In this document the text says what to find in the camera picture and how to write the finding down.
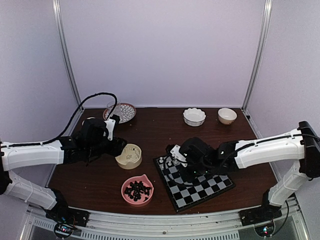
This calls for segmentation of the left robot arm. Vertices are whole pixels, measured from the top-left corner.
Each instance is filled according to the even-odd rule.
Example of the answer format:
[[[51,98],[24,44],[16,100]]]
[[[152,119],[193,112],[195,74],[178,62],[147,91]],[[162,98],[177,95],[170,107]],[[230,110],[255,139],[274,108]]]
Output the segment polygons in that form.
[[[61,222],[69,221],[72,211],[58,190],[41,187],[18,176],[13,170],[47,164],[89,164],[104,154],[117,157],[127,145],[125,139],[114,136],[118,123],[117,115],[105,121],[88,118],[71,136],[59,136],[44,142],[1,143],[0,193],[52,211]]]

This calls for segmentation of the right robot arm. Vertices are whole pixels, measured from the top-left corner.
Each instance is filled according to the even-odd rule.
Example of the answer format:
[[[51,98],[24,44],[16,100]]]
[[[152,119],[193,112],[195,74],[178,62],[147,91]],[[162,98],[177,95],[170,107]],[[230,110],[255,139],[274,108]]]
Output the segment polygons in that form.
[[[166,153],[182,164],[190,182],[200,175],[225,175],[259,164],[292,160],[283,179],[264,194],[263,205],[256,210],[261,221],[268,220],[306,181],[320,176],[320,138],[307,121],[280,135],[224,142],[216,149],[192,137],[182,145],[168,145]]]

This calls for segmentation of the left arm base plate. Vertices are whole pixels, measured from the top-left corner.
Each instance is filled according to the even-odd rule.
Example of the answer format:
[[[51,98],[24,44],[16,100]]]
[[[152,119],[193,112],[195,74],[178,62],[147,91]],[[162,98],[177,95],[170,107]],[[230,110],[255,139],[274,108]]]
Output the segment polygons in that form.
[[[70,208],[68,206],[55,206],[53,209],[43,209],[46,217],[56,223],[70,225],[72,227],[86,227],[90,213],[85,210]]]

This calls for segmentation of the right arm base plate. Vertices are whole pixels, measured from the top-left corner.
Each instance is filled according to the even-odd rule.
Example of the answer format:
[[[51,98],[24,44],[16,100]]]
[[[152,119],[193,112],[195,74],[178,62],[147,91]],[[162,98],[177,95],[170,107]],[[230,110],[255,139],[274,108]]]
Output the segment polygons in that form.
[[[280,206],[261,205],[253,207],[239,212],[239,218],[243,226],[255,225],[267,221],[271,221],[275,218],[282,216]]]

